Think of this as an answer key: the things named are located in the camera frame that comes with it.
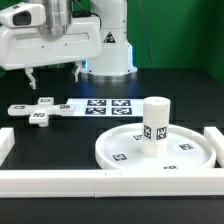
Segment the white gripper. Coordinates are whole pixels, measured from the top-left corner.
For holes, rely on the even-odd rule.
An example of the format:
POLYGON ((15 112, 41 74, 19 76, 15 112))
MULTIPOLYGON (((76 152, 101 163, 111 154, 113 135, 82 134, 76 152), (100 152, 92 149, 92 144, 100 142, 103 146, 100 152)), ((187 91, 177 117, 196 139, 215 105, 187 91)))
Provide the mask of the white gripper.
POLYGON ((75 62, 72 80, 77 82, 81 60, 96 58, 102 51, 98 17, 75 18, 67 32, 44 36, 38 27, 0 27, 0 66, 5 70, 24 69, 30 86, 36 89, 33 67, 75 62))

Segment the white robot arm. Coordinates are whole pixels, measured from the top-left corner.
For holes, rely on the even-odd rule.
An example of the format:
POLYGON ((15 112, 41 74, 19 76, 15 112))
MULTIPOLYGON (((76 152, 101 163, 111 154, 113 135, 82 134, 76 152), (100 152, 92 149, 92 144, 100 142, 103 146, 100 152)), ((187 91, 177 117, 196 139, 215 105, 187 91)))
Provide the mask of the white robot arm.
POLYGON ((127 0, 23 0, 0 11, 0 67, 23 69, 36 86, 35 67, 74 63, 72 73, 121 80, 134 73, 127 41, 127 0))

